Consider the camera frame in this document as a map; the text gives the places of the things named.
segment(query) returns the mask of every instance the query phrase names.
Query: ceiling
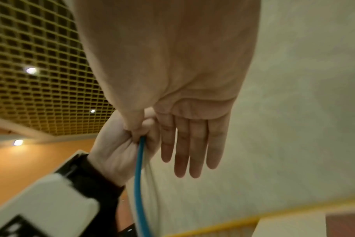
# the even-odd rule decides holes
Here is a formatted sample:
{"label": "ceiling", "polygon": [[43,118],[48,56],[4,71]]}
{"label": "ceiling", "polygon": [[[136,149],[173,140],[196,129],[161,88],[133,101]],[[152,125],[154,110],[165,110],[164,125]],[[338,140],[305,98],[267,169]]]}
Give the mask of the ceiling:
{"label": "ceiling", "polygon": [[51,135],[91,134],[113,110],[62,1],[0,0],[0,118]]}

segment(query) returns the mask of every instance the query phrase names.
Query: hand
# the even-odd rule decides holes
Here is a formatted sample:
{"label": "hand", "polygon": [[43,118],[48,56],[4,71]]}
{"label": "hand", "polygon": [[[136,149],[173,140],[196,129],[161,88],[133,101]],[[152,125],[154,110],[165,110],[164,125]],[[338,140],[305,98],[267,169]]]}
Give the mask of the hand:
{"label": "hand", "polygon": [[257,39],[260,0],[76,0],[87,59],[137,139],[144,108],[162,127],[162,159],[201,175],[223,155],[231,109]]}
{"label": "hand", "polygon": [[[124,122],[115,111],[99,132],[88,161],[105,178],[117,186],[123,186],[135,175],[138,144],[132,141]],[[139,129],[146,136],[144,162],[148,162],[160,148],[159,124],[152,108],[145,110],[145,118]]]}

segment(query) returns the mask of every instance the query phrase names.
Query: cable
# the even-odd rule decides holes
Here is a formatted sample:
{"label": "cable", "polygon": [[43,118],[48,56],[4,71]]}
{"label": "cable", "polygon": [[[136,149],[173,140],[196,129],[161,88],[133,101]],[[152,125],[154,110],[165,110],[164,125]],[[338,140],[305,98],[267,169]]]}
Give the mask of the cable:
{"label": "cable", "polygon": [[141,198],[141,170],[142,170],[142,158],[144,155],[145,137],[140,138],[140,144],[138,146],[138,154],[136,161],[136,172],[135,172],[135,205],[136,213],[138,217],[138,223],[141,228],[141,232],[144,237],[152,237],[149,226],[147,224],[144,206],[142,205]]}

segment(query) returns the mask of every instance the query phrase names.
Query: recessed light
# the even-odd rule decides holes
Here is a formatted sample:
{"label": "recessed light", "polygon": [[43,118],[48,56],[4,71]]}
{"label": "recessed light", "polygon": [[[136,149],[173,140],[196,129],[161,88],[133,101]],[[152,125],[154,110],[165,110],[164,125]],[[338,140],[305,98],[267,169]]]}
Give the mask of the recessed light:
{"label": "recessed light", "polygon": [[23,140],[20,140],[20,139],[19,139],[19,140],[15,140],[15,141],[14,141],[14,146],[21,146],[21,145],[23,144],[23,142],[24,142],[24,141],[23,141]]}
{"label": "recessed light", "polygon": [[35,75],[38,72],[37,68],[34,68],[34,67],[28,67],[28,68],[25,69],[25,71],[28,74],[31,74],[31,75]]}

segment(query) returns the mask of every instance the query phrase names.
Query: orange wall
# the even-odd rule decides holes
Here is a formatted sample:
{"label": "orange wall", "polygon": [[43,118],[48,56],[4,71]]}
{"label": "orange wall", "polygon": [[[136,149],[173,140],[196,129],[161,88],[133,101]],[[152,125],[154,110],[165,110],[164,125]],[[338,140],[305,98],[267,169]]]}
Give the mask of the orange wall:
{"label": "orange wall", "polygon": [[58,168],[77,150],[89,152],[94,139],[0,148],[0,205]]}

